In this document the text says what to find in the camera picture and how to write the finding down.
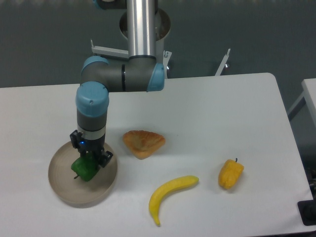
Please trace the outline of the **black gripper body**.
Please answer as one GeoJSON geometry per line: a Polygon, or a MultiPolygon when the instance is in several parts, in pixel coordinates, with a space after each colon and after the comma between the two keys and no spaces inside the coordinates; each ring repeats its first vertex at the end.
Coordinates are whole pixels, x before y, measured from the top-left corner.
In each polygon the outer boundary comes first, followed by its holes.
{"type": "Polygon", "coordinates": [[[82,138],[78,142],[78,152],[80,154],[85,154],[86,152],[101,153],[101,151],[104,149],[104,142],[105,138],[99,138],[96,140],[82,138]]]}

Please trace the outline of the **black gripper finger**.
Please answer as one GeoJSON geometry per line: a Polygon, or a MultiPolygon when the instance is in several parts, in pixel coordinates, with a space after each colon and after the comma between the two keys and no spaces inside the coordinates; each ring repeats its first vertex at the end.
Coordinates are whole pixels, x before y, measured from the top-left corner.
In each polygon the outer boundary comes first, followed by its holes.
{"type": "Polygon", "coordinates": [[[113,153],[104,149],[95,152],[96,170],[104,168],[111,161],[113,153]]]}
{"type": "Polygon", "coordinates": [[[77,149],[77,151],[82,156],[81,137],[82,137],[82,133],[78,132],[77,130],[73,131],[70,134],[70,140],[71,140],[71,144],[73,148],[77,149]]]}

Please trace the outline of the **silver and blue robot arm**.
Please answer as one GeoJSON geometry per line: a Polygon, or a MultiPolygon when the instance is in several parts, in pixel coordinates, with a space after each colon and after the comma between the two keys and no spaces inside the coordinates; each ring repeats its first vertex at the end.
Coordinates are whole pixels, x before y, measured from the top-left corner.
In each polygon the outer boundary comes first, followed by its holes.
{"type": "Polygon", "coordinates": [[[96,0],[94,4],[103,10],[127,10],[128,40],[126,63],[115,66],[101,56],[91,56],[81,71],[76,94],[78,128],[70,139],[80,156],[91,153],[99,168],[113,156],[104,150],[109,93],[161,91],[164,66],[156,59],[156,0],[96,0]]]}

